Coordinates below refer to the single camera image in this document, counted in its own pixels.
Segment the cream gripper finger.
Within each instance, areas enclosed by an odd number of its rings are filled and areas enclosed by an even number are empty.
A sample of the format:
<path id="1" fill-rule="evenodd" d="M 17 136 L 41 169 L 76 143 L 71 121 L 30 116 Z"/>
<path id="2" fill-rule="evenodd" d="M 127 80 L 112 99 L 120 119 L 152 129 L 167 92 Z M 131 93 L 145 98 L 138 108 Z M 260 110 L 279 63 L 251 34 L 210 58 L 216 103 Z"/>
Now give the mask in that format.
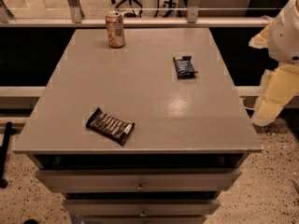
<path id="1" fill-rule="evenodd" d="M 271 25 L 265 26 L 260 33 L 249 41 L 249 46 L 255 49 L 267 49 Z"/>
<path id="2" fill-rule="evenodd" d="M 271 100 L 258 98 L 254 105 L 251 121 L 257 126 L 267 126 L 275 121 L 283 106 Z"/>

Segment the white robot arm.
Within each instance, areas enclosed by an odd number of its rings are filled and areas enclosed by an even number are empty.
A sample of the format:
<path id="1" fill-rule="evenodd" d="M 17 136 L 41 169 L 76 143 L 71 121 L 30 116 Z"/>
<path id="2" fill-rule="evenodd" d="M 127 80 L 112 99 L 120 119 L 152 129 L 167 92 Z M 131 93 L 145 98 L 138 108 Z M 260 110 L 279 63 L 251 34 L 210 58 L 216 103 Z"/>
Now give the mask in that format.
<path id="1" fill-rule="evenodd" d="M 289 0 L 249 46 L 267 48 L 269 57 L 278 61 L 274 71 L 262 75 L 251 118 L 253 124 L 267 126 L 299 92 L 299 0 Z"/>

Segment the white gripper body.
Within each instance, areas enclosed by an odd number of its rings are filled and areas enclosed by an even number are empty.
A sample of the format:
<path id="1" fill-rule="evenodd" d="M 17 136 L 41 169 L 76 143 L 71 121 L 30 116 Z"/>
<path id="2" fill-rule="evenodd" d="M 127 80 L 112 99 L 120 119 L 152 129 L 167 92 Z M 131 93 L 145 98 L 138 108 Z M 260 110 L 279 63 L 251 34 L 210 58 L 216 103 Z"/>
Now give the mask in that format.
<path id="1" fill-rule="evenodd" d="M 265 70 L 262 101 L 264 104 L 286 105 L 299 92 L 299 66 L 281 64 L 274 71 Z"/>

